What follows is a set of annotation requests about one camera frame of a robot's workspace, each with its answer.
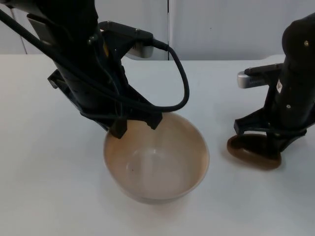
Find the white table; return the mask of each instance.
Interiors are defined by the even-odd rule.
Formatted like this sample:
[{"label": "white table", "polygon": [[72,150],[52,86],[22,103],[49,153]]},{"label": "white table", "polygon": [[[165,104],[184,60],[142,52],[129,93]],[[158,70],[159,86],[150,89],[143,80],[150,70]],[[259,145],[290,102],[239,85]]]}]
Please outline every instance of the white table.
[{"label": "white table", "polygon": [[[103,164],[105,132],[52,89],[51,60],[0,56],[0,235],[314,235],[314,128],[271,172],[241,164],[225,148],[234,120],[262,107],[267,91],[239,89],[237,73],[283,59],[183,62],[191,97],[178,113],[204,136],[210,168],[191,194],[149,206],[116,187]],[[182,98],[173,62],[124,64],[130,83],[153,103]]]}]

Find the beige bowl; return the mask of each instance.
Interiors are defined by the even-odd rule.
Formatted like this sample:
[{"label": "beige bowl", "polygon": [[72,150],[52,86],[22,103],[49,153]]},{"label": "beige bowl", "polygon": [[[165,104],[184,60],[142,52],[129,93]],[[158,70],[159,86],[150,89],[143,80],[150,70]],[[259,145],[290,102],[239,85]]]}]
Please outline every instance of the beige bowl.
[{"label": "beige bowl", "polygon": [[172,113],[163,114],[156,130],[129,120],[123,138],[108,133],[104,159],[122,190],[144,203],[164,203],[187,194],[209,166],[208,149],[198,130]]}]

